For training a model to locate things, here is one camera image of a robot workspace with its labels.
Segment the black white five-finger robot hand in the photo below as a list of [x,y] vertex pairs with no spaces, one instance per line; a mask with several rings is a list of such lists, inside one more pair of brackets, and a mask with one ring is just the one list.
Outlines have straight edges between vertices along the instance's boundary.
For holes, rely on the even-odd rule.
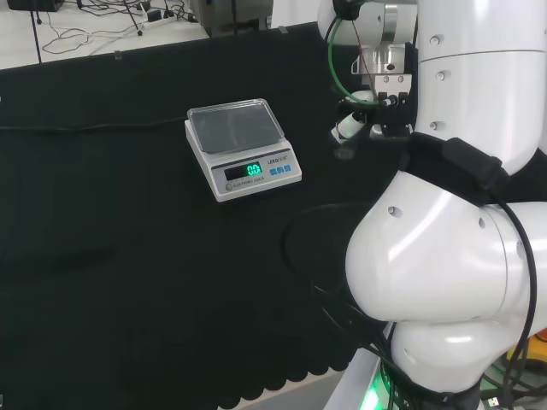
[[341,117],[331,129],[338,144],[365,132],[371,139],[406,138],[414,128],[412,80],[409,73],[375,74],[369,87],[338,103]]

